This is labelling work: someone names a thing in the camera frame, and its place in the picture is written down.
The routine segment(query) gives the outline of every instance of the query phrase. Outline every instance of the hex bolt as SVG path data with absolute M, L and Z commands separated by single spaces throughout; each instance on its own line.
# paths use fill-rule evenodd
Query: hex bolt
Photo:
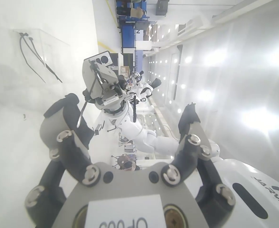
M 87 186 L 94 184 L 98 179 L 99 174 L 100 171 L 96 165 L 91 164 L 87 166 L 82 183 Z
M 166 173 L 163 173 L 163 177 L 170 185 L 177 185 L 181 180 L 179 170 L 172 164 L 169 164 L 169 168 Z
M 70 130 L 64 130 L 58 134 L 56 140 L 61 143 L 63 140 L 70 136 L 72 136 L 72 132 Z
M 202 153 L 203 153 L 204 155 L 206 155 L 206 156 L 209 156 L 209 155 L 210 155 L 210 150 L 209 150 L 209 148 L 208 148 L 206 145 L 201 145 L 200 147 L 201 147 Z
M 197 135 L 195 135 L 195 134 L 190 134 L 188 137 L 189 137 L 189 138 L 188 138 L 188 142 L 189 142 L 189 143 L 191 143 L 191 144 L 193 144 L 193 145 L 200 145 L 201 139 L 200 139 Z
M 25 206 L 26 207 L 33 207 L 37 204 L 37 200 L 41 193 L 45 190 L 45 188 L 42 185 L 38 185 L 34 187 L 29 194 L 27 195 L 25 199 Z
M 217 184 L 216 192 L 224 197 L 230 206 L 234 206 L 236 204 L 233 192 L 225 184 Z

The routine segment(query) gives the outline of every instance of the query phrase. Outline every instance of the white floor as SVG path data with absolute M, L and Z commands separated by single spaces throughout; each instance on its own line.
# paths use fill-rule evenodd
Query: white floor
M 45 61 L 63 83 L 43 69 L 23 44 L 28 62 L 46 83 L 26 65 L 14 30 L 30 33 L 38 51 L 44 45 Z M 34 227 L 24 199 L 49 163 L 48 149 L 39 137 L 43 113 L 70 92 L 79 96 L 82 107 L 82 61 L 97 53 L 92 0 L 0 0 L 1 228 Z M 88 105 L 84 117 L 89 126 L 98 114 Z M 65 175 L 63 184 L 69 193 L 75 181 Z
M 121 53 L 120 30 L 117 28 L 115 0 L 93 0 L 98 49 Z
M 194 102 L 223 158 L 279 181 L 279 0 L 181 44 L 175 100 L 178 49 L 161 51 L 154 64 L 144 60 L 147 79 L 166 77 L 153 98 L 171 128 L 177 130 L 178 109 Z

